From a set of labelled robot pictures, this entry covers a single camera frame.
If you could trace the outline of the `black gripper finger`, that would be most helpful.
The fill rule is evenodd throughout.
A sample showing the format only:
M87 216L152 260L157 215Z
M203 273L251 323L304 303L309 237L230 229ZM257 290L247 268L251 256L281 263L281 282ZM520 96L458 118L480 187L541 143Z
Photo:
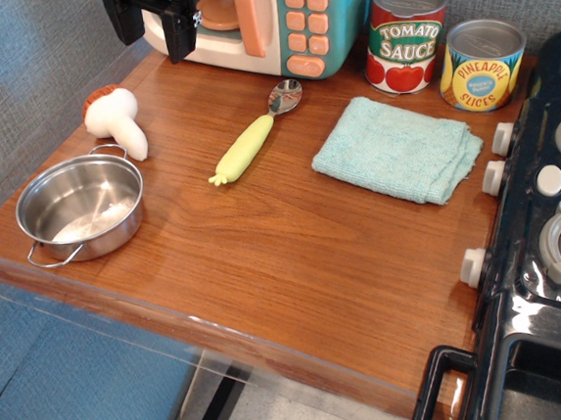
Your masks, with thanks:
M124 45L130 45L143 36L145 26L139 6L131 0L102 1L112 27Z
M172 63L179 63L196 48L197 28L201 12L196 4L175 5L161 14L167 55Z

